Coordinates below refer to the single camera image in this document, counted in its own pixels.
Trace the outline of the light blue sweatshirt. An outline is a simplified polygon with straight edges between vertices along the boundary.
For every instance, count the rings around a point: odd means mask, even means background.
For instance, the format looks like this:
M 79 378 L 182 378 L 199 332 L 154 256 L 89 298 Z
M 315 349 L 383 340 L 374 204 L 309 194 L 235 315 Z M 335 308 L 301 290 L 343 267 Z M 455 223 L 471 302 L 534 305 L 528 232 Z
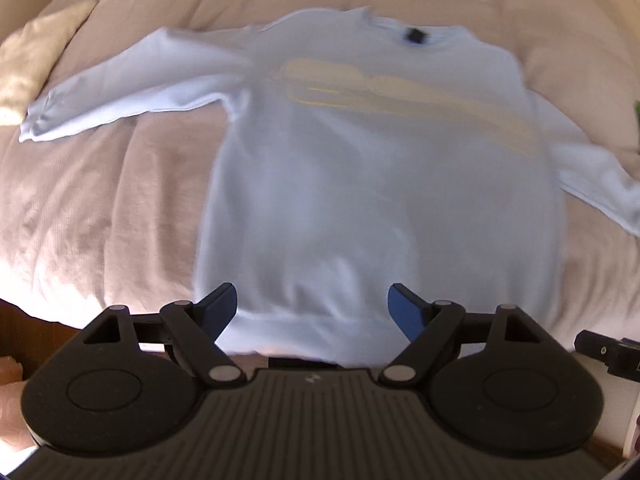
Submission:
M 162 28 L 32 104 L 22 141 L 119 118 L 227 112 L 194 292 L 229 282 L 232 354 L 378 365 L 407 339 L 391 284 L 489 312 L 552 317 L 564 196 L 639 229 L 639 185 L 529 91 L 510 53 L 462 27 L 363 9 L 266 26 Z

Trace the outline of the cream folded cloth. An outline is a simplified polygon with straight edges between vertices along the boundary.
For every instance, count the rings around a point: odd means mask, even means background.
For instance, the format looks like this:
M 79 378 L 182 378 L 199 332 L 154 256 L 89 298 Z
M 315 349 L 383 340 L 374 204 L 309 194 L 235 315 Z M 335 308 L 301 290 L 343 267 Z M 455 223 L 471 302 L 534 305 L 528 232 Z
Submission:
M 53 67 L 98 2 L 84 0 L 34 18 L 1 45 L 1 125 L 18 126 Z

